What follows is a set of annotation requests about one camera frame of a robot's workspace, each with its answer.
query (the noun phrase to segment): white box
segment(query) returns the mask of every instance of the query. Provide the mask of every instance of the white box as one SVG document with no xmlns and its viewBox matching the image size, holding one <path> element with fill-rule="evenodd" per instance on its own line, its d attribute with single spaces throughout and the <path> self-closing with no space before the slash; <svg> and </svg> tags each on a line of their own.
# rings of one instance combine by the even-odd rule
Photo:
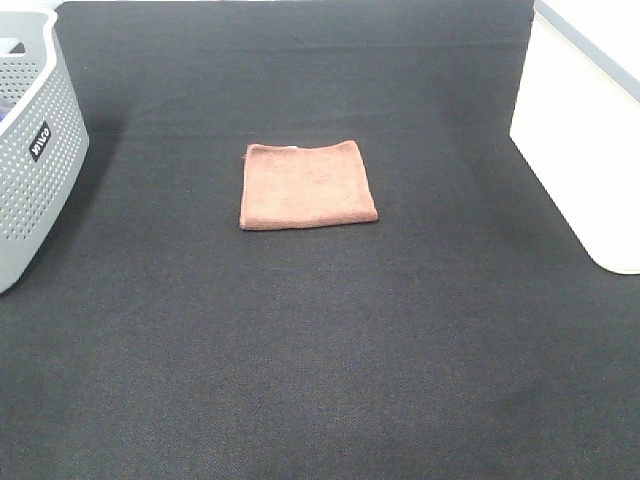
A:
<svg viewBox="0 0 640 480">
<path fill-rule="evenodd" d="M 591 258 L 640 273 L 640 2 L 535 9 L 511 138 Z"/>
</svg>

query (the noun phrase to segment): basket label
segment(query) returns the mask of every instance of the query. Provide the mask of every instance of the basket label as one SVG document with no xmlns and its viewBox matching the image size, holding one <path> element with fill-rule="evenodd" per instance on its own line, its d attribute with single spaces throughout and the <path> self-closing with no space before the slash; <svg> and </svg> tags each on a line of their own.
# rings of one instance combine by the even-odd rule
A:
<svg viewBox="0 0 640 480">
<path fill-rule="evenodd" d="M 38 130 L 36 138 L 33 139 L 33 142 L 31 142 L 31 146 L 29 147 L 29 153 L 31 153 L 31 158 L 33 158 L 34 162 L 38 163 L 38 160 L 40 160 L 40 156 L 42 155 L 42 152 L 44 152 L 44 149 L 47 146 L 47 143 L 49 143 L 50 139 L 51 129 L 45 121 L 42 124 L 42 127 L 40 127 L 40 130 Z"/>
</svg>

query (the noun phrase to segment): basket handle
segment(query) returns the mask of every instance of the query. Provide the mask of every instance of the basket handle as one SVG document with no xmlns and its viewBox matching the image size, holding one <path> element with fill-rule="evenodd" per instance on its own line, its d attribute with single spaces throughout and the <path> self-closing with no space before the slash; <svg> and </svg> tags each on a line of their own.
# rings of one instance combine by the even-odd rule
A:
<svg viewBox="0 0 640 480">
<path fill-rule="evenodd" d="M 0 58 L 22 57 L 25 54 L 24 42 L 19 38 L 0 38 Z"/>
<path fill-rule="evenodd" d="M 47 61 L 47 41 L 57 19 L 54 11 L 0 12 L 0 38 L 16 38 L 24 45 L 24 54 L 0 54 L 0 62 L 20 58 L 41 68 Z"/>
</svg>

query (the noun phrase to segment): folded towel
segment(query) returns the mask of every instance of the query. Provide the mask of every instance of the folded towel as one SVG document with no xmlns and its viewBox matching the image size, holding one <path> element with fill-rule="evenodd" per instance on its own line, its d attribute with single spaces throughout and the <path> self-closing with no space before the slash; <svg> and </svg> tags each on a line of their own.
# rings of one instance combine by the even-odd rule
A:
<svg viewBox="0 0 640 480">
<path fill-rule="evenodd" d="M 240 211 L 243 230 L 376 220 L 356 142 L 322 148 L 249 145 Z"/>
</svg>

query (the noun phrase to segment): cloth inside basket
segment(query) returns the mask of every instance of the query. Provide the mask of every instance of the cloth inside basket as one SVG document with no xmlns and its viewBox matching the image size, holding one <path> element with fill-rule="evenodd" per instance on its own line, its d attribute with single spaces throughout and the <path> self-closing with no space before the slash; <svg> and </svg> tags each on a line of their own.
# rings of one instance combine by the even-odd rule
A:
<svg viewBox="0 0 640 480">
<path fill-rule="evenodd" d="M 4 97 L 0 97 L 0 121 L 3 120 L 4 117 L 9 115 L 9 112 L 13 107 L 14 107 L 13 102 L 10 102 Z"/>
<path fill-rule="evenodd" d="M 243 230 L 280 230 L 374 222 L 358 145 L 321 148 L 249 145 L 240 211 Z"/>
</svg>

